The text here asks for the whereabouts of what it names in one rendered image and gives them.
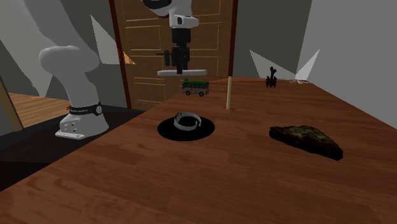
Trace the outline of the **small black figure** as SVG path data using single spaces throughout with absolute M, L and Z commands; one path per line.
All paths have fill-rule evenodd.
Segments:
M 266 87 L 270 88 L 275 88 L 277 84 L 277 78 L 274 76 L 274 74 L 277 72 L 277 69 L 273 68 L 272 66 L 270 67 L 270 76 L 267 76 L 266 78 Z

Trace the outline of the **black robot stand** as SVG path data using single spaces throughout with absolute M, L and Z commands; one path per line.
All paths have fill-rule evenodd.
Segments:
M 62 115 L 0 137 L 0 192 L 81 147 L 89 155 L 109 148 L 108 145 L 92 143 L 101 135 L 82 140 L 55 136 L 64 117 Z

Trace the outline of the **black round plate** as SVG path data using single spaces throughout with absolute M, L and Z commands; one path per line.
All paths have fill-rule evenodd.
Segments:
M 207 118 L 200 117 L 201 126 L 197 126 L 194 130 L 179 130 L 174 126 L 174 117 L 162 121 L 158 127 L 158 133 L 169 140 L 173 141 L 196 141 L 210 136 L 215 130 L 215 124 Z

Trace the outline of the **pale yellow upright stick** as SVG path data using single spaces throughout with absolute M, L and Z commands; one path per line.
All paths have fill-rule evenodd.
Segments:
M 226 109 L 230 109 L 230 97 L 232 88 L 232 77 L 228 77 L 227 95 L 226 95 Z

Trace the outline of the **green and beige toy bus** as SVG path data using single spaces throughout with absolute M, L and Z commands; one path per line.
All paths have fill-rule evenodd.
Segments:
M 203 97 L 209 93 L 209 82 L 189 80 L 186 78 L 183 80 L 181 92 L 186 95 L 198 94 Z

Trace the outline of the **white round plate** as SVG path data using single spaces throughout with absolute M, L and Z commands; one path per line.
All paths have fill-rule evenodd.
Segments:
M 182 70 L 182 73 L 178 73 L 177 70 L 161 70 L 157 72 L 158 76 L 204 76 L 207 75 L 205 69 L 188 69 Z

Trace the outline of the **grey wristwatch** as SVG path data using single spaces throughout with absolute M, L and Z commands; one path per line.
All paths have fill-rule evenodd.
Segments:
M 183 123 L 181 122 L 183 118 L 193 118 L 195 121 L 193 123 Z M 173 125 L 175 128 L 181 131 L 186 131 L 186 132 L 193 131 L 202 125 L 202 119 L 195 113 L 177 112 L 177 114 L 174 117 Z

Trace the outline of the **brown wooden panel door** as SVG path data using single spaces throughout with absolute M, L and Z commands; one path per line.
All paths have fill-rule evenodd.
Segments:
M 117 19 L 124 80 L 128 86 L 128 107 L 148 110 L 180 92 L 183 77 L 161 77 L 166 70 L 165 50 L 172 50 L 172 31 L 166 18 L 157 17 L 142 0 L 110 0 Z M 198 27 L 191 29 L 189 69 L 205 69 L 194 80 L 226 78 L 231 70 L 230 40 L 236 0 L 192 0 Z

